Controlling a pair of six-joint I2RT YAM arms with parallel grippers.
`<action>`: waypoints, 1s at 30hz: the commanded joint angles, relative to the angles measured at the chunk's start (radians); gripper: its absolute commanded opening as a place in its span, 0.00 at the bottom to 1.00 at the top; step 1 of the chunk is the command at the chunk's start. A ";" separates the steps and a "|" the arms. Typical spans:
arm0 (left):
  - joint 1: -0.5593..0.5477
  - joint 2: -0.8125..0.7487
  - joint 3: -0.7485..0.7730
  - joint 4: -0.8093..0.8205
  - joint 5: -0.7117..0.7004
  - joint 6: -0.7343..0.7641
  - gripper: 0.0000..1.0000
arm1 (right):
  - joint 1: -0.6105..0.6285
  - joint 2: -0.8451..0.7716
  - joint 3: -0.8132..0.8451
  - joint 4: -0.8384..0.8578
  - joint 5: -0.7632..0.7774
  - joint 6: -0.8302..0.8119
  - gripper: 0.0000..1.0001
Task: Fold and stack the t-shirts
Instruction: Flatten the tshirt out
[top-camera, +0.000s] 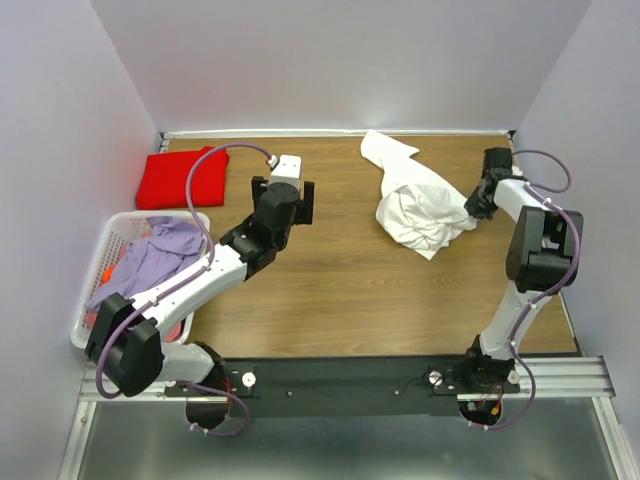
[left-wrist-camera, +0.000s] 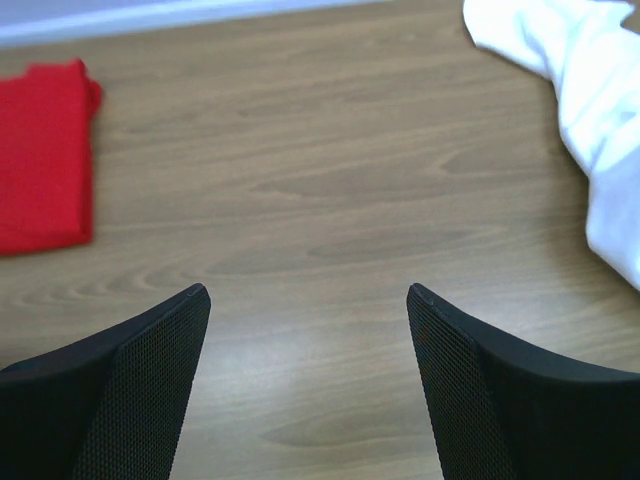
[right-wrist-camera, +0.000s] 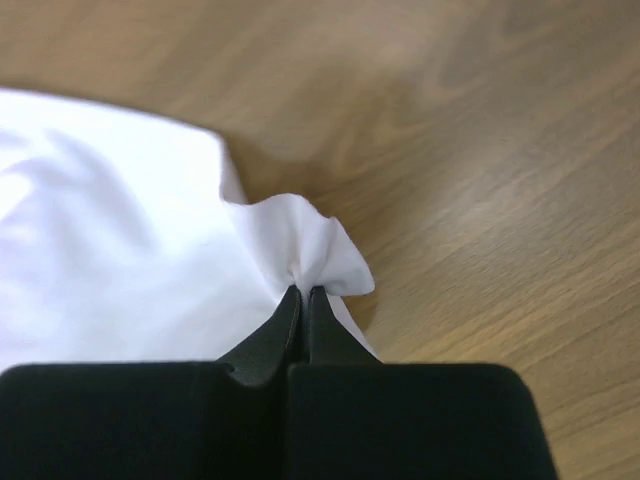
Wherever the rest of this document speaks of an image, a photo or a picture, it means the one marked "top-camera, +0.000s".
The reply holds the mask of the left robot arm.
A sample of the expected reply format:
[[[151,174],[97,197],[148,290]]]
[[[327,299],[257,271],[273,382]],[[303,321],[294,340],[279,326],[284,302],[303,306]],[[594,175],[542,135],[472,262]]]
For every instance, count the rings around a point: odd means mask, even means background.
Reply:
[[[313,221],[315,185],[252,180],[254,211],[210,252],[171,279],[131,299],[106,298],[85,348],[96,388],[107,399],[136,396],[154,382],[188,383],[201,395],[222,380],[221,357],[205,344],[166,344],[165,335],[213,297],[253,277],[287,246],[295,225]]]

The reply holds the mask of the white t-shirt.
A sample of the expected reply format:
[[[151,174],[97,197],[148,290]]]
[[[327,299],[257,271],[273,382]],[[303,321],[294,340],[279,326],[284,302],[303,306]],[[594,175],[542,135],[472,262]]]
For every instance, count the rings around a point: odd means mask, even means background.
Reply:
[[[368,131],[361,156],[383,172],[375,217],[398,244],[430,261],[462,233],[477,227],[467,198],[414,159],[420,150],[378,131]]]

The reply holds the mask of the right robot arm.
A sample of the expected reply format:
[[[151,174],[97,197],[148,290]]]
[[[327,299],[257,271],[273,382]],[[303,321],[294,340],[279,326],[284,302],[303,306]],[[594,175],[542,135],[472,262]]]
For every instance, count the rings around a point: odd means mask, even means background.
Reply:
[[[465,209],[477,220],[490,220],[502,210],[515,221],[515,230],[505,260],[505,295],[454,368],[454,379],[467,390],[480,392],[508,380],[539,311],[576,279],[584,216],[542,195],[555,191],[516,174],[510,149],[484,151],[481,179]]]

